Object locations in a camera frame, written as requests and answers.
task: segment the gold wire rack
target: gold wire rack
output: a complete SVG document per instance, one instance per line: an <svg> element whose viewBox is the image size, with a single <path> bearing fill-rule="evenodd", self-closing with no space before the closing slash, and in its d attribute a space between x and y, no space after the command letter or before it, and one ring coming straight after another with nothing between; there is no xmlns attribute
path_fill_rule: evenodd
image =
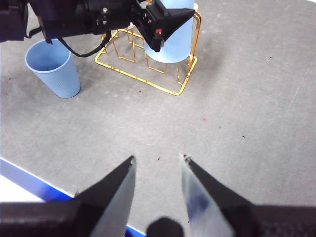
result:
<svg viewBox="0 0 316 237"><path fill-rule="evenodd" d="M148 85L151 85L161 91L164 91L164 92L167 92L169 94L172 94L172 95L180 95L184 88L186 87L187 83L188 83L188 80L190 78L190 75L192 73L192 70L193 68L195 67L196 63L197 63L197 57L195 56L195 51L196 51L196 46L197 46L197 42L198 42L198 35L199 35L199 31L200 31L200 26L201 26L201 20L202 20L202 17L201 17L201 14L197 11L195 11L195 14L194 14L194 20L195 20L195 24L193 24L193 26L195 25L195 28L194 28L194 31L193 31L193 40L192 40L192 45L191 45L191 52L189 54L189 56L187 57L186 59L186 69L185 69L185 74L184 75L184 78L181 79L181 68L180 68L180 62L176 63L177 64L177 67L176 67L176 80L175 82L179 84L179 90L178 91L174 91L174 90L171 90L170 88L166 88L164 86L162 86L161 84L158 84L158 83L154 83L152 81L149 81L149 80L146 80L144 78L141 78L139 76L136 76L134 73L132 72L127 72L127 71L124 71L122 69L119 69L117 67L114 67L114 66L111 66L109 64L106 64L104 62L101 62L100 61L100 56L101 55L104 55L104 54L107 54L107 48L110 46L110 45L113 45L114 47L114 50L115 50L115 53L116 53L116 56L117 58L119 59L122 59L122 60L125 60L125 61L128 61L130 63L136 63L136 50L135 48L140 48L140 49L143 49L144 50L144 38L141 36L141 34L138 34L136 32L134 32L133 28L132 29L129 29L129 28L126 28L126 29L118 29L116 31L114 31L114 33L111 35L111 39L109 40L108 44L105 45L105 47L103 49L101 49L101 51L97 54L97 56L95 57L95 62L101 66L104 66L106 68L109 68L111 70L114 70L116 72L119 72L121 74L124 74L126 76L129 76L131 78L134 78L138 81L141 81L143 83L146 83ZM128 40L128 43L131 44L132 46L132 58L127 58L127 57L123 57L119 54L119 50L118 50L118 46L117 46L117 43L116 43L116 39L120 37L120 32L124 32L127 34L127 40ZM105 34L102 34L101 35L102 39L104 39L105 37ZM141 39L141 43L136 43L135 40L136 39ZM151 66L150 64L150 60L149 60L149 56L147 55L147 53L145 52L144 50L144 53L145 53L145 61L146 61L146 67L147 69L149 70L153 70L154 72L156 73L159 73L159 76L163 76L164 74L167 74L167 70L168 70L168 64L166 63L165 66L164 66L164 69L158 69L158 68L155 68L153 66Z"/></svg>

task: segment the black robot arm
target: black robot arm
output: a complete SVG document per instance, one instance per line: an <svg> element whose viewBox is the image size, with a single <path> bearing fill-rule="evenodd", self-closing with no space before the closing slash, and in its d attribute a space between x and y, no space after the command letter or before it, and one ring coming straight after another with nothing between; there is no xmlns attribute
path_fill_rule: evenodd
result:
<svg viewBox="0 0 316 237"><path fill-rule="evenodd" d="M132 22L156 52L194 15L193 9L166 9L160 0L0 0L0 42L27 37L29 3L39 31L52 39L104 34Z"/></svg>

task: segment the red spot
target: red spot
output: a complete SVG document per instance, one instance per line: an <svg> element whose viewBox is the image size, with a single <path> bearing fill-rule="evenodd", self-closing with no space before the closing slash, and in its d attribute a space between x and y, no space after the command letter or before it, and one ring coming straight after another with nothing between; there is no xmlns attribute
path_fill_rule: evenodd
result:
<svg viewBox="0 0 316 237"><path fill-rule="evenodd" d="M162 28L156 29L156 35L161 36Z"/></svg>

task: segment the plastic cup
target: plastic cup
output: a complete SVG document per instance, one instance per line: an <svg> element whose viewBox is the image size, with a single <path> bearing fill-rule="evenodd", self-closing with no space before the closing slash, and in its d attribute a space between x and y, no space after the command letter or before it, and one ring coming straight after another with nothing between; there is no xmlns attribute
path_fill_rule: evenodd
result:
<svg viewBox="0 0 316 237"><path fill-rule="evenodd" d="M161 0L166 8L190 8L194 7L194 0ZM146 53L154 60L162 63L177 63L186 59L191 52L193 18L184 23L164 43L160 52L152 50L145 43Z"/></svg>
<svg viewBox="0 0 316 237"><path fill-rule="evenodd" d="M71 52L57 39L44 40L26 52L25 64L57 96L71 98L80 91L80 81Z"/></svg>

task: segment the black cable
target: black cable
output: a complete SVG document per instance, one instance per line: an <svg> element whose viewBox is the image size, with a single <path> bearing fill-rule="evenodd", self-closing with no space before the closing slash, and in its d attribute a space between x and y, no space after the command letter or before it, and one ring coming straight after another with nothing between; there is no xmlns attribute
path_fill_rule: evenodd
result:
<svg viewBox="0 0 316 237"><path fill-rule="evenodd" d="M29 35L26 34L25 38L30 39L30 38L32 38L33 35L36 35L39 32L41 32L41 27L40 26L35 28L35 29L30 30Z"/></svg>
<svg viewBox="0 0 316 237"><path fill-rule="evenodd" d="M86 58L100 51L109 42L110 38L111 38L111 31L108 31L105 33L105 37L102 40L101 44L98 47L96 47L94 50L92 50L91 52L85 53L85 54L78 54L77 52L74 52L73 49L70 48L70 46L63 40L63 38L58 38L58 40L75 56L80 57L80 58Z"/></svg>

